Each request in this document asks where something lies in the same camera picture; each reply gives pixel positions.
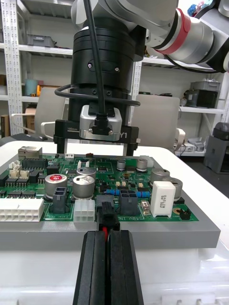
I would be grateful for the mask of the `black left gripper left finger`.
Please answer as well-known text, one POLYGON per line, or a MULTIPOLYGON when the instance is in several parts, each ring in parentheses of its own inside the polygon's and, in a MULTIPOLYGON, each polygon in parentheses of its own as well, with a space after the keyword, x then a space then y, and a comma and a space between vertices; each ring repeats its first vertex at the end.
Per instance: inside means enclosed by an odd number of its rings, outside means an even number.
POLYGON ((89 231, 84 235, 74 305, 109 304, 107 239, 106 230, 89 231))

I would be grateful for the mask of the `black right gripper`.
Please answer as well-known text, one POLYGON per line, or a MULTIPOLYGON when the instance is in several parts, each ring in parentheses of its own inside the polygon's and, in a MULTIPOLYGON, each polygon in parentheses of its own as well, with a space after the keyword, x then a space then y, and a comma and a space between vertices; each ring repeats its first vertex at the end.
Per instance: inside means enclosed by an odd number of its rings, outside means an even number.
POLYGON ((77 94, 69 97, 67 120, 56 120, 54 142, 57 154, 67 153, 68 139, 123 143, 123 156, 134 156, 139 128, 128 125, 129 108, 136 101, 106 96, 105 113, 99 112, 96 95, 77 94))

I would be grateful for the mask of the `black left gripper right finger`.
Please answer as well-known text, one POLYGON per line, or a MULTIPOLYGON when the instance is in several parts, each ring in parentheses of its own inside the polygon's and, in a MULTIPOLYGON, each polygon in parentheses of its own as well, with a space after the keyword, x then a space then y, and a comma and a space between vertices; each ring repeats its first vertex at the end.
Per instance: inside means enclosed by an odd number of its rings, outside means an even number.
POLYGON ((109 243, 110 304, 142 305, 144 301, 132 234, 128 230, 111 231, 109 243))

